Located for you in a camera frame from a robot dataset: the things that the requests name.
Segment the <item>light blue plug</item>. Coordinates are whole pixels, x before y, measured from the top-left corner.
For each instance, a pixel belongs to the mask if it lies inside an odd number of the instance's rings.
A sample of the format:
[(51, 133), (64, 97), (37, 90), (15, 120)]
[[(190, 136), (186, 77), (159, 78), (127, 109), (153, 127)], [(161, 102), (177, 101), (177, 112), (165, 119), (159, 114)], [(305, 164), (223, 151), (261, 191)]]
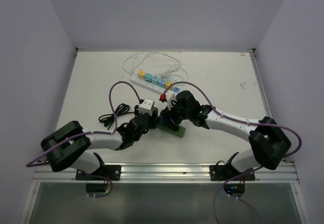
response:
[(154, 85), (158, 85), (159, 84), (159, 80), (160, 80), (160, 78), (155, 76), (155, 77), (153, 77), (151, 79), (151, 83), (154, 84)]

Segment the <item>aluminium right side rail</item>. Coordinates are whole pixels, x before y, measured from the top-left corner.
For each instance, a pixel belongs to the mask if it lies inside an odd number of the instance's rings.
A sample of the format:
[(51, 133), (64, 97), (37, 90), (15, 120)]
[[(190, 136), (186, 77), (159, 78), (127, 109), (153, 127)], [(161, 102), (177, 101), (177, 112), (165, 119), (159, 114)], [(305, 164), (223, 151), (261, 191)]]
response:
[(249, 139), (256, 160), (265, 168), (274, 170), (285, 157), (291, 142), (272, 117), (263, 82), (258, 69), (255, 51), (249, 50), (253, 69), (261, 93), (266, 116), (257, 121)]

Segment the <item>white power strip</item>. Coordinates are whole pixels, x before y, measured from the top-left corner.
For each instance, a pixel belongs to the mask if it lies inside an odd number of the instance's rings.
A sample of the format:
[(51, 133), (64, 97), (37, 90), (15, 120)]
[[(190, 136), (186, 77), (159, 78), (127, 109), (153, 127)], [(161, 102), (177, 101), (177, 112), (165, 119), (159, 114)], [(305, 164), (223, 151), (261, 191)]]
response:
[(155, 92), (157, 94), (162, 94), (165, 92), (166, 88), (161, 88), (158, 85), (154, 85), (151, 82), (145, 81), (143, 79), (138, 78), (138, 74), (133, 74), (130, 78), (131, 83), (136, 84), (138, 86), (141, 86), (143, 88), (146, 88), (152, 92)]

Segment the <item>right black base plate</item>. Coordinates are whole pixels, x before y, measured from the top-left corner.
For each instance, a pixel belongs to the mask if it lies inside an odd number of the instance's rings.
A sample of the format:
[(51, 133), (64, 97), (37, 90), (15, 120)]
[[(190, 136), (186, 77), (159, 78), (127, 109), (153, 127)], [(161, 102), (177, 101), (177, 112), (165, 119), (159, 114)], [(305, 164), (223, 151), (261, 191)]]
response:
[(223, 160), (218, 161), (216, 164), (209, 166), (209, 173), (211, 181), (226, 181), (230, 178), (236, 177), (241, 174), (230, 164), (225, 163)]

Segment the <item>aluminium rail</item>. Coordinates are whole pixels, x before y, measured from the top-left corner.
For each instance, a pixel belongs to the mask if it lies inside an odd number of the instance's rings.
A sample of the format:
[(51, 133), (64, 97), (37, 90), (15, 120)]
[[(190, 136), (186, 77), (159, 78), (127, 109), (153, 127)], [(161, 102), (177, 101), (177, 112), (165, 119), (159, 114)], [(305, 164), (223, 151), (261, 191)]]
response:
[(249, 50), (253, 69), (261, 93), (266, 116), (257, 121), (249, 139), (256, 160), (265, 168), (274, 170), (285, 157), (291, 142), (272, 117), (263, 82), (258, 69), (255, 51)]
[[(197, 164), (150, 164), (150, 163), (109, 163), (121, 165), (120, 183), (222, 183), (223, 181), (211, 181), (209, 166), (211, 163)], [(48, 166), (37, 167), (32, 180), (38, 183), (72, 183), (77, 170), (68, 168), (61, 172), (52, 172)], [(254, 174), (246, 176), (246, 182), (250, 183), (298, 183), (298, 175), (294, 164), (281, 163), (276, 170), (262, 168)]]

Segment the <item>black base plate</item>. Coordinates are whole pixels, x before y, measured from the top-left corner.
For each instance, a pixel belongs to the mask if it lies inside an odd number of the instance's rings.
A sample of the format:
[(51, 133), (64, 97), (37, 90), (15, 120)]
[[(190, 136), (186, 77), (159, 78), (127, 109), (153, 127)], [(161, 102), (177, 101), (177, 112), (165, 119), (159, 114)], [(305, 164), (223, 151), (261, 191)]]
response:
[(121, 165), (105, 165), (101, 166), (94, 173), (84, 174), (80, 170), (76, 172), (75, 179), (78, 181), (102, 181), (103, 177), (111, 181), (119, 181), (122, 172)]
[(218, 161), (216, 164), (209, 166), (209, 173), (211, 181), (226, 181), (230, 178), (236, 177), (241, 174), (230, 164), (225, 163), (223, 160)]

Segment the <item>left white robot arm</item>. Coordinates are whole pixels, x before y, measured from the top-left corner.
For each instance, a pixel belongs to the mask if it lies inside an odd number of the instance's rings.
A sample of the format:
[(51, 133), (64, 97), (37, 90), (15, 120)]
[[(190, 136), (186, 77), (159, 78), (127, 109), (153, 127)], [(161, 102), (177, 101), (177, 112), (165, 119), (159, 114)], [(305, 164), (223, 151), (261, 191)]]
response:
[(105, 174), (104, 162), (99, 154), (89, 153), (87, 150), (125, 150), (150, 129), (155, 129), (157, 121), (156, 107), (150, 113), (144, 114), (136, 107), (135, 117), (119, 126), (113, 134), (95, 131), (85, 135), (87, 131), (80, 123), (71, 121), (44, 138), (40, 146), (53, 172), (74, 168), (87, 172), (94, 180), (99, 180)]

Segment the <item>blue plug adapter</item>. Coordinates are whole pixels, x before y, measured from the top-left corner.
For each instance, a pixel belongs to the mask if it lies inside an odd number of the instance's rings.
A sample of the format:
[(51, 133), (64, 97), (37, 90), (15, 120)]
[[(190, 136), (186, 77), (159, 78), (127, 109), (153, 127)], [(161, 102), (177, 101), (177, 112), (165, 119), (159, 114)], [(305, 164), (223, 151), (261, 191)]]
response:
[(157, 119), (157, 124), (160, 126), (164, 126), (164, 120), (162, 116), (159, 116)]

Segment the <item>yellow plug right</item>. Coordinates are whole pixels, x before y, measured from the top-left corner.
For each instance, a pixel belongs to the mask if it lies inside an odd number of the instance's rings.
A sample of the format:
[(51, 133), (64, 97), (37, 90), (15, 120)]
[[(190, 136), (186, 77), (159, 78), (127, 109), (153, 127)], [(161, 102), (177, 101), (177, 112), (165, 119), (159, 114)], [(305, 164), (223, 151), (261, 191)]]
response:
[(169, 89), (169, 90), (172, 90), (173, 89), (172, 82), (171, 81), (166, 81), (165, 88)]

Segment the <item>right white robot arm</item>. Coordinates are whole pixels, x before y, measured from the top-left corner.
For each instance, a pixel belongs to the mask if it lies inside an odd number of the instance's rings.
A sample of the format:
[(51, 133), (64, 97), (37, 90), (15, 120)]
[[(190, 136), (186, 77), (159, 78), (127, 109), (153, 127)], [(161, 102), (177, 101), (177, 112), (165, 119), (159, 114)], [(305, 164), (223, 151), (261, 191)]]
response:
[(162, 124), (172, 131), (178, 131), (181, 122), (188, 120), (197, 127), (220, 130), (250, 144), (249, 150), (234, 153), (216, 168), (223, 179), (236, 180), (244, 172), (260, 166), (275, 170), (291, 147), (288, 137), (270, 117), (235, 119), (217, 113), (210, 105), (201, 105), (190, 91), (167, 91), (160, 96), (160, 101), (167, 104), (160, 113)]

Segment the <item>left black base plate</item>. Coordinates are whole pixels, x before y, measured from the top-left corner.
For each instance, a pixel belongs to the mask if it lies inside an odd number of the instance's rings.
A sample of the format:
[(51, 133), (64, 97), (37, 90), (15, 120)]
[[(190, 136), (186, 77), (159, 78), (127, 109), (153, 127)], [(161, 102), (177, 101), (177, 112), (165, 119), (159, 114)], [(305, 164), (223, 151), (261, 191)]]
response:
[(105, 165), (101, 166), (94, 173), (84, 174), (80, 170), (76, 172), (75, 179), (78, 181), (102, 181), (103, 177), (111, 181), (119, 181), (122, 172), (121, 165)]

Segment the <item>teal plug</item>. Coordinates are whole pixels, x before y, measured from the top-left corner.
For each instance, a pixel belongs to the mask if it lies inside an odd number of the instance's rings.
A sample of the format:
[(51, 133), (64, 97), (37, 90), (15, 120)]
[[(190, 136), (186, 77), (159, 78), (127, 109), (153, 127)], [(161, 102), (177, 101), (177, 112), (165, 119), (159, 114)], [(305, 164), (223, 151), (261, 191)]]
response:
[(145, 73), (145, 75), (144, 75), (144, 80), (145, 81), (151, 82), (152, 78), (153, 78), (153, 75), (152, 74)]

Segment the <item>aluminium front rail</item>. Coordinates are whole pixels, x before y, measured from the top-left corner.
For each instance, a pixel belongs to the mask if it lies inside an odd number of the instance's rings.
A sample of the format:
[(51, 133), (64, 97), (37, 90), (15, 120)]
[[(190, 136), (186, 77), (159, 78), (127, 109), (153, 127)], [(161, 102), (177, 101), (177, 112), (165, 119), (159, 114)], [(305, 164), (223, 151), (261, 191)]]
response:
[[(120, 183), (222, 183), (223, 181), (211, 181), (209, 166), (211, 163), (197, 164), (150, 164), (150, 163), (109, 163), (121, 165)], [(68, 168), (61, 172), (52, 172), (48, 166), (37, 167), (32, 180), (38, 183), (72, 183), (77, 170)], [(246, 182), (250, 183), (298, 183), (298, 175), (294, 164), (281, 163), (276, 170), (262, 168), (254, 174), (246, 176)]]

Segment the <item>green power strip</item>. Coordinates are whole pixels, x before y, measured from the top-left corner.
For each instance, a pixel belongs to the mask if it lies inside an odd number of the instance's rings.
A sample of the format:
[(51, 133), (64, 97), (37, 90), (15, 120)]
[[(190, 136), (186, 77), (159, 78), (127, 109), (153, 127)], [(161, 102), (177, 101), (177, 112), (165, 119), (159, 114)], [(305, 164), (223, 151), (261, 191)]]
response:
[(173, 136), (179, 137), (179, 138), (184, 137), (185, 131), (186, 131), (186, 128), (184, 128), (182, 126), (179, 126), (179, 129), (176, 130), (176, 131), (174, 131), (174, 130), (172, 130), (172, 129), (164, 126), (164, 125), (160, 125), (160, 124), (157, 125), (157, 128), (164, 131), (164, 132), (167, 132), (167, 133), (169, 133), (169, 134), (171, 134)]

